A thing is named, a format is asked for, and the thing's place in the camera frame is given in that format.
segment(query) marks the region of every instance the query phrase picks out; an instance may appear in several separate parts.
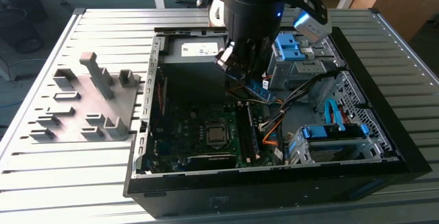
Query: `motherboard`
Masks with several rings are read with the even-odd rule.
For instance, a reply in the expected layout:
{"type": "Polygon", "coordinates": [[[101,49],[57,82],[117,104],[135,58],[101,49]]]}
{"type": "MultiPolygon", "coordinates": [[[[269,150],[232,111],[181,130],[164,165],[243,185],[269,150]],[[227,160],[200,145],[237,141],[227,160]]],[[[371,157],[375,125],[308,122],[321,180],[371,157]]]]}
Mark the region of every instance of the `motherboard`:
{"type": "Polygon", "coordinates": [[[263,104],[169,105],[156,133],[153,172],[184,172],[271,165],[260,146],[263,104]]]}

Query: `white label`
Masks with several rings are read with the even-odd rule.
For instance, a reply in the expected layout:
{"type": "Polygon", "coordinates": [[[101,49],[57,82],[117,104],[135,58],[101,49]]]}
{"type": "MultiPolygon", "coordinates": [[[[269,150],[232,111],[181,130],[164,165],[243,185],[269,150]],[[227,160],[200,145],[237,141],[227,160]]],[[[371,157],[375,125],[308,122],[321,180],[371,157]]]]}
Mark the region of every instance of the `white label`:
{"type": "Polygon", "coordinates": [[[281,151],[276,148],[275,149],[275,155],[277,156],[277,158],[281,160],[281,158],[283,158],[283,153],[281,153],[281,151]]]}
{"type": "Polygon", "coordinates": [[[311,48],[300,48],[300,51],[303,53],[312,53],[312,49],[311,48]]]}
{"type": "Polygon", "coordinates": [[[217,55],[217,43],[184,43],[181,45],[181,56],[215,56],[217,55]]]}

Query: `wire bundle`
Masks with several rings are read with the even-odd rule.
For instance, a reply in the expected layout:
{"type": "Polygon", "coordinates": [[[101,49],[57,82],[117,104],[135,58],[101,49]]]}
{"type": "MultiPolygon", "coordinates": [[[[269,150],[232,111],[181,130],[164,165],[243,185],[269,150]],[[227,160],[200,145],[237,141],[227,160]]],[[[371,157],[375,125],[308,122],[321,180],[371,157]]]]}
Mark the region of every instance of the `wire bundle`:
{"type": "Polygon", "coordinates": [[[323,78],[335,77],[339,74],[340,70],[341,69],[335,70],[335,71],[328,71],[327,73],[313,76],[312,79],[309,79],[304,84],[301,84],[291,92],[289,96],[287,97],[287,99],[283,101],[283,103],[280,105],[280,108],[279,108],[279,111],[277,111],[277,114],[275,115],[275,117],[259,125],[259,129],[264,130],[267,127],[269,127],[271,124],[275,124],[261,141],[263,144],[277,145],[277,143],[276,144],[271,143],[272,141],[267,141],[267,139],[269,137],[269,134],[281,125],[281,120],[284,118],[285,112],[289,110],[291,104],[295,103],[296,100],[299,100],[301,97],[304,97],[309,93],[311,87],[317,81],[320,81],[323,78]]]}

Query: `case label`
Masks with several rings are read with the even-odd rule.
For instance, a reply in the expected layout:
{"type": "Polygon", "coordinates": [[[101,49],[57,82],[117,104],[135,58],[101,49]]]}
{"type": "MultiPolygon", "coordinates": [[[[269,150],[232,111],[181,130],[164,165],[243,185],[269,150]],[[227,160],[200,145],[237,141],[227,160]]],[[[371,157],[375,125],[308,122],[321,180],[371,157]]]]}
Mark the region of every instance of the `case label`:
{"type": "Polygon", "coordinates": [[[184,43],[181,57],[217,55],[217,43],[184,43]]]}

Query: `blue plastic clip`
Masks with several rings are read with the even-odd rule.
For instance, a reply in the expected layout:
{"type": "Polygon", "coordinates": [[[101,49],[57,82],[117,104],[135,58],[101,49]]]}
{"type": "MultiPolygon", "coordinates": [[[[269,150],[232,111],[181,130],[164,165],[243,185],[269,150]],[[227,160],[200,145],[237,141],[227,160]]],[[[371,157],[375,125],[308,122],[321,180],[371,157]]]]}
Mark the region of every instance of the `blue plastic clip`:
{"type": "Polygon", "coordinates": [[[309,129],[307,127],[301,129],[301,132],[303,132],[303,137],[304,138],[311,138],[309,129]]]}
{"type": "Polygon", "coordinates": [[[332,98],[328,98],[324,102],[324,119],[325,119],[325,122],[327,122],[327,124],[331,124],[329,106],[332,107],[333,119],[335,119],[335,123],[339,126],[339,130],[344,131],[345,127],[344,127],[344,124],[343,124],[341,112],[337,110],[336,102],[332,98]]]}
{"type": "Polygon", "coordinates": [[[361,131],[363,131],[364,135],[368,136],[371,134],[371,130],[369,130],[368,125],[361,124],[359,127],[361,128],[361,131]]]}
{"type": "Polygon", "coordinates": [[[284,61],[304,61],[307,59],[305,55],[300,52],[299,42],[295,40],[292,34],[279,34],[276,46],[284,61]]]}
{"type": "Polygon", "coordinates": [[[305,128],[301,129],[301,132],[304,138],[307,139],[328,137],[327,131],[324,130],[324,126],[321,125],[307,126],[305,128]]]}

